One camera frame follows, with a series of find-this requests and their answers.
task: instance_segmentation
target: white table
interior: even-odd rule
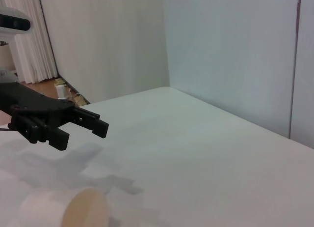
[[[314,151],[175,89],[84,107],[106,139],[68,124],[68,150],[0,133],[0,223],[36,189],[97,186],[110,227],[312,227]]]

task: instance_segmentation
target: white panel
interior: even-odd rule
[[[57,67],[90,102],[169,85],[162,0],[41,0]]]
[[[288,136],[298,0],[165,0],[170,85]]]
[[[314,148],[314,0],[301,0],[291,139]]]

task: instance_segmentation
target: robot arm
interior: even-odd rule
[[[12,8],[0,8],[0,40],[31,31],[30,18]],[[49,141],[65,150],[69,134],[59,127],[68,122],[105,138],[109,124],[100,115],[78,108],[74,102],[46,97],[17,82],[14,74],[0,69],[0,110],[12,116],[9,130],[18,131],[30,143]]]

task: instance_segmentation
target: white cup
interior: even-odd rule
[[[19,211],[20,227],[108,227],[103,193],[94,188],[29,195]]]

